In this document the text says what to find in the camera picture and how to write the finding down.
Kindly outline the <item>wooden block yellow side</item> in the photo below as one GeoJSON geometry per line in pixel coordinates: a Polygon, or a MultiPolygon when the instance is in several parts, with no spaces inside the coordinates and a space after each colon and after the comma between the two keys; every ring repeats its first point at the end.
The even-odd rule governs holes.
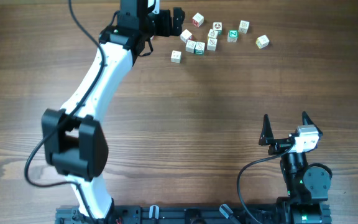
{"type": "Polygon", "coordinates": [[[213,29],[210,29],[208,32],[208,38],[209,39],[217,39],[219,35],[219,32],[213,29]]]}

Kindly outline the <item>green letter Z block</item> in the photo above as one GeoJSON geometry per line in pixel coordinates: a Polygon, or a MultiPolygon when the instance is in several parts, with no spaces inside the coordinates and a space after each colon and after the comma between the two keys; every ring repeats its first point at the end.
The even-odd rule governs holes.
{"type": "Polygon", "coordinates": [[[228,42],[237,42],[239,33],[238,30],[229,30],[227,35],[228,42]]]}

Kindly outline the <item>wooden block red letter side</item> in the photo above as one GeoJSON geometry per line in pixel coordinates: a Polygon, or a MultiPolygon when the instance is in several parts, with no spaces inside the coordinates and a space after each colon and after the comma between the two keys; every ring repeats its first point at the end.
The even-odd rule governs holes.
{"type": "Polygon", "coordinates": [[[204,16],[202,16],[200,13],[196,13],[193,17],[192,17],[192,24],[196,27],[200,27],[204,22],[204,16]]]}

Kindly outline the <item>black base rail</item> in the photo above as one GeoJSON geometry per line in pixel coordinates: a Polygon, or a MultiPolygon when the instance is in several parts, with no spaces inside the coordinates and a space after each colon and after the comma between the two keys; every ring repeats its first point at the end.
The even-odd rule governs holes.
{"type": "Polygon", "coordinates": [[[332,223],[329,205],[289,205],[286,202],[249,205],[251,218],[242,207],[226,204],[213,207],[150,207],[116,206],[105,219],[91,219],[77,206],[56,210],[55,223],[131,223],[131,224],[192,224],[192,223],[332,223]]]}

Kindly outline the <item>wooden block with drawing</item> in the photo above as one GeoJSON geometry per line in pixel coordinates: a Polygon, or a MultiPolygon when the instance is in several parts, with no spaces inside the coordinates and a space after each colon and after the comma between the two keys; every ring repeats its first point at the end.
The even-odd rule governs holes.
{"type": "Polygon", "coordinates": [[[217,47],[217,42],[218,42],[217,39],[209,38],[207,42],[207,49],[211,51],[215,51],[217,47]]]}

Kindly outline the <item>wooden block pattern top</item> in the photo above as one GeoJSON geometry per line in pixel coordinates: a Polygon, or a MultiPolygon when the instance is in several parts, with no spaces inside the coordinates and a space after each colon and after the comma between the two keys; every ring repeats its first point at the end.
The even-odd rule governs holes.
{"type": "Polygon", "coordinates": [[[240,21],[238,31],[239,33],[246,34],[249,29],[250,22],[249,21],[240,21]]]}

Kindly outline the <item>yellow sided wooden block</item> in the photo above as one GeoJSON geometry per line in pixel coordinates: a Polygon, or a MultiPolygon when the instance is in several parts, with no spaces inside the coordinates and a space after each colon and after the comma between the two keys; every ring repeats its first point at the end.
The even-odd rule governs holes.
{"type": "Polygon", "coordinates": [[[262,35],[257,38],[255,43],[259,49],[262,49],[262,48],[268,46],[269,42],[270,42],[269,38],[266,35],[262,35]]]}

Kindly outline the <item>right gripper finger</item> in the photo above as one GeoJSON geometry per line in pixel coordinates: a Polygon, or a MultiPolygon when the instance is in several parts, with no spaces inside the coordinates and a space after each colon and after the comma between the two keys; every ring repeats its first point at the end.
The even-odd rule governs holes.
{"type": "Polygon", "coordinates": [[[312,126],[314,126],[316,129],[317,129],[317,131],[318,131],[318,136],[319,137],[323,137],[323,132],[322,132],[322,130],[320,130],[318,127],[317,127],[317,125],[316,124],[314,124],[314,122],[311,120],[311,118],[308,116],[308,113],[306,112],[306,111],[303,111],[302,112],[302,123],[303,123],[303,125],[312,125],[312,126]]]}
{"type": "Polygon", "coordinates": [[[259,139],[259,145],[267,146],[267,145],[272,145],[273,143],[274,143],[274,136],[273,136],[269,116],[268,114],[265,114],[263,125],[262,125],[262,131],[259,139]]]}

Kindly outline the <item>plain wooden base block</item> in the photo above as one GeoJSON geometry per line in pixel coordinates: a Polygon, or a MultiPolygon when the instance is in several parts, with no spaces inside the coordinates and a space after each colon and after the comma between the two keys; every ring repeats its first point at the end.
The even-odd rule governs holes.
{"type": "Polygon", "coordinates": [[[173,50],[171,54],[171,62],[180,63],[181,62],[181,52],[173,50]]]}

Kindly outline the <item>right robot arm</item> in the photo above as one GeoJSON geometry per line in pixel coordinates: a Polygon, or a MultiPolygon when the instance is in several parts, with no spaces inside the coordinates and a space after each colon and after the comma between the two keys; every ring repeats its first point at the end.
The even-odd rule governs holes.
{"type": "Polygon", "coordinates": [[[323,132],[302,112],[302,125],[287,138],[276,139],[267,114],[264,115],[259,145],[268,146],[270,156],[280,156],[280,168],[287,197],[277,199],[279,223],[327,224],[333,220],[328,200],[332,170],[321,163],[310,164],[306,154],[318,147],[323,132]]]}

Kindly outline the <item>wooden block near centre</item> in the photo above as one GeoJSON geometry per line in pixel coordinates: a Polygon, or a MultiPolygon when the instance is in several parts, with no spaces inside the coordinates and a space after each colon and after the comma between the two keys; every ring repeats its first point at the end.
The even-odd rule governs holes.
{"type": "Polygon", "coordinates": [[[187,43],[189,40],[192,39],[193,34],[188,30],[185,29],[181,34],[180,34],[180,39],[184,42],[187,43]]]}

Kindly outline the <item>wooden block animal face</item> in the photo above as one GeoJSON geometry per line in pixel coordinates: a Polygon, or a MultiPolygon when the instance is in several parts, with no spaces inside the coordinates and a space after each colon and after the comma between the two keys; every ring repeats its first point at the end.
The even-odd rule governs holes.
{"type": "Polygon", "coordinates": [[[213,30],[215,30],[219,35],[221,35],[223,32],[223,24],[221,22],[214,22],[213,30]]]}

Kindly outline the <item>wooden block red U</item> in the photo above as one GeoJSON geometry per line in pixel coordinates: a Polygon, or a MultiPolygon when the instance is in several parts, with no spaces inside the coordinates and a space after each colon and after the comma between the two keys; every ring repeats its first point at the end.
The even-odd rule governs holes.
{"type": "Polygon", "coordinates": [[[186,48],[185,50],[189,53],[194,53],[195,52],[195,47],[196,47],[196,42],[189,39],[187,42],[186,42],[186,48]]]}

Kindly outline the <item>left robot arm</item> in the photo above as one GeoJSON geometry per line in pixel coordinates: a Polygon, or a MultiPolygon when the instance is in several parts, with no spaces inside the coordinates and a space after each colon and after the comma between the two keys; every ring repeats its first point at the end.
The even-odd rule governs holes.
{"type": "Polygon", "coordinates": [[[185,20],[180,7],[160,9],[159,1],[121,1],[96,41],[94,61],[75,93],[59,110],[42,116],[45,160],[72,185],[79,207],[71,220],[115,223],[114,200],[102,172],[108,145],[101,127],[121,80],[153,36],[179,36],[185,20]]]}

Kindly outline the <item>wooden block teal side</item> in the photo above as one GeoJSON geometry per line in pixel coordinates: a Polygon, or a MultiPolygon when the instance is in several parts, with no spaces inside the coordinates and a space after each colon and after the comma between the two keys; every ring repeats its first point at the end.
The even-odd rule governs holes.
{"type": "Polygon", "coordinates": [[[196,42],[195,45],[195,54],[204,55],[205,43],[204,42],[196,42]]]}

